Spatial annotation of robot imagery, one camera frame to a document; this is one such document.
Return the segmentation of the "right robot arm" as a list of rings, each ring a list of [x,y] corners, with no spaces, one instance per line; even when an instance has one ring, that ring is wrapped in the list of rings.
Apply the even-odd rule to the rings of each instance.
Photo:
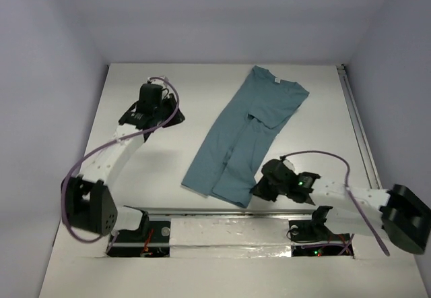
[[[295,203],[316,207],[306,227],[293,234],[324,239],[331,233],[388,239],[394,246],[422,255],[430,236],[430,208],[410,188],[350,187],[316,173],[295,173],[282,158],[266,162],[259,182],[251,189],[258,198],[274,202],[285,196]]]

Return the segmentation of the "teal t-shirt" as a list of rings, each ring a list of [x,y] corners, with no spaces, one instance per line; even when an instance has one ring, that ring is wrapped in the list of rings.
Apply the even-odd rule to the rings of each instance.
[[[298,82],[254,66],[213,123],[182,186],[246,208],[269,148],[308,95]]]

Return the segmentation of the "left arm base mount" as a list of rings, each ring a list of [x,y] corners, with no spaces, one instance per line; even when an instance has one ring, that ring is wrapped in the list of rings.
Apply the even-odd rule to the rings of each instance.
[[[111,235],[106,255],[112,258],[168,258],[170,220],[149,220],[144,234],[122,230]]]

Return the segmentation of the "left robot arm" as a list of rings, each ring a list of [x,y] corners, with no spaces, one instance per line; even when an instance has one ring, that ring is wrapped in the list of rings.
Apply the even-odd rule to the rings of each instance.
[[[87,153],[73,165],[61,184],[61,219],[69,234],[81,243],[76,230],[107,235],[128,234],[145,240],[150,231],[144,210],[117,206],[111,189],[125,165],[160,128],[182,123],[179,95],[164,76],[147,79],[139,98],[118,121],[112,139]]]

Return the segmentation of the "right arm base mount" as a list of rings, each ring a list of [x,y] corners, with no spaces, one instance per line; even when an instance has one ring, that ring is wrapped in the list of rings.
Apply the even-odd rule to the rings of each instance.
[[[332,207],[319,206],[310,219],[290,220],[286,237],[292,243],[292,257],[354,257],[353,235],[333,233],[325,223]]]

